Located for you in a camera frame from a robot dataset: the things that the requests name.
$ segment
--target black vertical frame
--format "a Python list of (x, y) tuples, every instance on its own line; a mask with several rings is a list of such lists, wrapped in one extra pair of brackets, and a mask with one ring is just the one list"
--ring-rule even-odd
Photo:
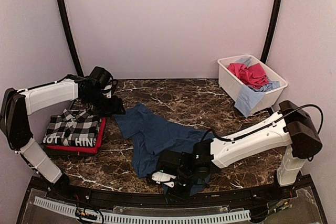
[(260, 61), (263, 63), (266, 63), (266, 60), (269, 54), (269, 49), (272, 44), (272, 40), (273, 40), (273, 36), (274, 36), (274, 32), (275, 32), (275, 28), (276, 28), (276, 24), (278, 20), (280, 4), (281, 4), (281, 0), (274, 0), (271, 19), (269, 22), (267, 36), (266, 36), (266, 40), (264, 44), (264, 49), (263, 49), (263, 53), (261, 54), (261, 58), (260, 58)]
[(71, 28), (70, 28), (70, 24), (69, 24), (67, 10), (66, 10), (66, 7), (65, 7), (65, 2), (64, 2), (64, 0), (57, 0), (57, 3), (58, 3), (59, 13), (61, 15), (61, 20), (62, 20), (62, 24), (63, 24), (64, 33), (65, 33), (65, 36), (67, 38), (67, 43), (68, 43), (68, 46), (69, 46), (72, 61), (74, 62), (73, 64), (75, 65), (77, 75), (84, 76), (83, 69), (80, 65), (80, 61), (79, 61), (78, 54), (77, 54), (77, 51), (76, 51), (74, 38), (72, 37), (72, 32), (71, 32)]

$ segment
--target vent grille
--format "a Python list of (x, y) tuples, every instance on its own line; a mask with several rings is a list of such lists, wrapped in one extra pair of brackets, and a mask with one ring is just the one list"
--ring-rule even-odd
[[(76, 206), (73, 204), (59, 203), (49, 199), (35, 197), (34, 205), (56, 212), (58, 214), (75, 218)], [(148, 217), (117, 215), (109, 212), (102, 212), (104, 222), (107, 224), (220, 224), (235, 223), (239, 221), (250, 220), (250, 211), (229, 212), (227, 214), (189, 216), (189, 217)], [(98, 222), (101, 222), (101, 216), (94, 211), (90, 214), (98, 216)]]

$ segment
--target marble tabletop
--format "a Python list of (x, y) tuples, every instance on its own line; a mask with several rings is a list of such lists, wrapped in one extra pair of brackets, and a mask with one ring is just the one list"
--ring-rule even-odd
[[(126, 109), (142, 102), (155, 114), (181, 125), (227, 135), (267, 118), (261, 111), (245, 118), (218, 80), (126, 80), (119, 81), (115, 94)], [(232, 190), (270, 184), (281, 164), (285, 148), (280, 147), (240, 160), (214, 174), (204, 191)], [(107, 119), (101, 149), (93, 157), (53, 157), (70, 177), (71, 184), (129, 193), (163, 193), (161, 186), (138, 179), (131, 165), (133, 144), (125, 140), (114, 120)]]

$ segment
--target folded red garment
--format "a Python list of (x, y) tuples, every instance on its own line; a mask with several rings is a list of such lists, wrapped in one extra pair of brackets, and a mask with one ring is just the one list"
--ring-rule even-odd
[(262, 86), (269, 84), (266, 72), (258, 63), (251, 67), (247, 67), (241, 63), (231, 63), (228, 70), (233, 73), (243, 84), (260, 89)]
[(94, 147), (73, 147), (73, 146), (59, 146), (59, 145), (46, 145), (48, 149), (69, 151), (69, 152), (83, 152), (96, 154), (98, 149), (101, 147), (101, 142), (103, 139), (103, 133), (106, 125), (106, 119), (101, 119), (100, 129), (96, 140), (96, 145)]

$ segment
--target checkered shirt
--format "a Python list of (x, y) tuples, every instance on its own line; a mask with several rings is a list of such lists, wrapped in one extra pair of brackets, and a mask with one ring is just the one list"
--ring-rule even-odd
[(82, 110), (64, 110), (53, 115), (42, 141), (47, 145), (94, 147), (100, 127), (100, 118)]

